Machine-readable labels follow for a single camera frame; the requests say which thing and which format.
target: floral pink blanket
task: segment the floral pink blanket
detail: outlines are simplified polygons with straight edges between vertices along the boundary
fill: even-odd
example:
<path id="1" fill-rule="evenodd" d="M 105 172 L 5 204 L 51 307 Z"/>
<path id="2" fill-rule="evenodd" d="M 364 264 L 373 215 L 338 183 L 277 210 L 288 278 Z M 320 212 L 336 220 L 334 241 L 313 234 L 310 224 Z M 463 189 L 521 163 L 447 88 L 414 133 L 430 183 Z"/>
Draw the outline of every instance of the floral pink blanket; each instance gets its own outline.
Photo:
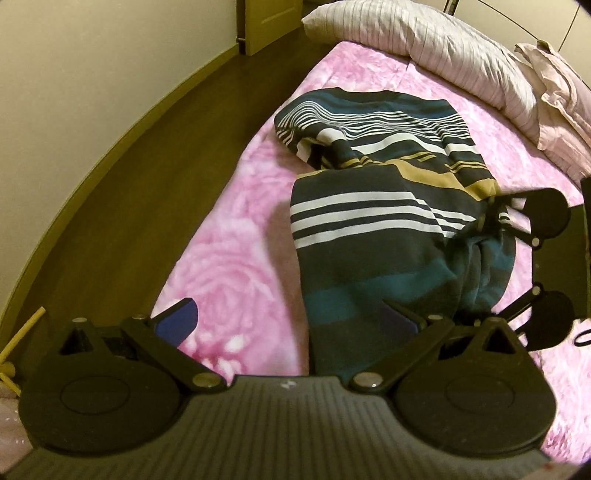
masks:
<path id="1" fill-rule="evenodd" d="M 406 59 L 342 42 L 310 72 L 292 98 L 335 86 L 447 99 L 468 124 L 503 189 L 551 186 L 562 191 L 571 205 L 582 203 L 568 178 L 501 114 Z M 181 350 L 227 379 L 235 374 L 307 372 L 306 315 L 289 201 L 296 175 L 309 170 L 277 140 L 269 119 L 242 154 L 236 173 L 154 307 L 157 314 L 184 297 L 194 298 L 199 325 Z M 498 308 L 528 288 L 531 254 L 519 245 L 514 272 Z M 577 324 L 571 337 L 579 330 Z M 581 463 L 591 457 L 591 347 L 577 349 L 567 340 L 533 357 L 558 399 L 544 451 L 559 461 Z"/>

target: striped shirt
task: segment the striped shirt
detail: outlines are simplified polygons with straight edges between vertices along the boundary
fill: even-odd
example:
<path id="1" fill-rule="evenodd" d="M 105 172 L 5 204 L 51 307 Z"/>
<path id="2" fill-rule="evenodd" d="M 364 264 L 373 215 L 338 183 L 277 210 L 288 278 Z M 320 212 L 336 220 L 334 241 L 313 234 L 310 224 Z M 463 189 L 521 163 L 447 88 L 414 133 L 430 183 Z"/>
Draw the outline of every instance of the striped shirt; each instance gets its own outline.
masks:
<path id="1" fill-rule="evenodd" d="M 347 381 L 398 346 L 384 300 L 459 322 L 502 297 L 515 240 L 475 231 L 499 188 L 446 100 L 315 90 L 275 131 L 316 169 L 290 213 L 318 374 Z"/>

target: striped fabric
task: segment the striped fabric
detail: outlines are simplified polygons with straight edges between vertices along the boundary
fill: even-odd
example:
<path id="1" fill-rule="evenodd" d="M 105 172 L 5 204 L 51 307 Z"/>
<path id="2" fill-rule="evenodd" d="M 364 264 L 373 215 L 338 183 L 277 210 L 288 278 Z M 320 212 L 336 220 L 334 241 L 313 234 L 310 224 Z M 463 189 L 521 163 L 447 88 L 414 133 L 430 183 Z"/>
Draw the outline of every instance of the striped fabric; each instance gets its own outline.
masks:
<path id="1" fill-rule="evenodd" d="M 446 100 L 315 90 L 275 131 L 316 168 L 290 213 L 317 373 L 348 381 L 398 345 L 383 300 L 461 322 L 501 298 L 515 241 L 475 233 L 498 186 Z"/>
<path id="2" fill-rule="evenodd" d="M 411 57 L 499 109 L 537 145 L 536 98 L 513 54 L 458 18 L 411 0 L 342 0 L 302 22 L 313 40 L 348 40 Z"/>

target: white striped pillowcase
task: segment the white striped pillowcase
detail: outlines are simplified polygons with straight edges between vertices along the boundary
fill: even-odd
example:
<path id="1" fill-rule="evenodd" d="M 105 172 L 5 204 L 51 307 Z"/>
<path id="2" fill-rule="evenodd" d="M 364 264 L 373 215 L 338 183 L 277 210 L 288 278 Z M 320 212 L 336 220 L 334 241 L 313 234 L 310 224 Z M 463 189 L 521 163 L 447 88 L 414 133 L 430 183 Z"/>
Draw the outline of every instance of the white striped pillowcase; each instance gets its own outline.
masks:
<path id="1" fill-rule="evenodd" d="M 537 145 L 537 101 L 511 52 L 461 20 L 411 0 L 342 0 L 302 23 L 316 41 L 353 41 L 411 57 L 499 109 Z"/>

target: metal screw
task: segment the metal screw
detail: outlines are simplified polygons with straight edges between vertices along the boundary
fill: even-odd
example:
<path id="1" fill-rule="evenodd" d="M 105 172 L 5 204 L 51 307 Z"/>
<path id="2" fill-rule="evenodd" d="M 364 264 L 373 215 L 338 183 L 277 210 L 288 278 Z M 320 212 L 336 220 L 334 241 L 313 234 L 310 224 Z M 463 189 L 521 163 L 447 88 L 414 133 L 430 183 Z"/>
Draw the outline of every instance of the metal screw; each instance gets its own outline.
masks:
<path id="1" fill-rule="evenodd" d="M 213 388 L 222 383 L 222 377 L 213 372 L 197 374 L 193 377 L 193 385 L 201 388 Z"/>
<path id="2" fill-rule="evenodd" d="M 353 381 L 363 388 L 375 388 L 383 383 L 384 378 L 374 372 L 361 372 L 353 377 Z"/>

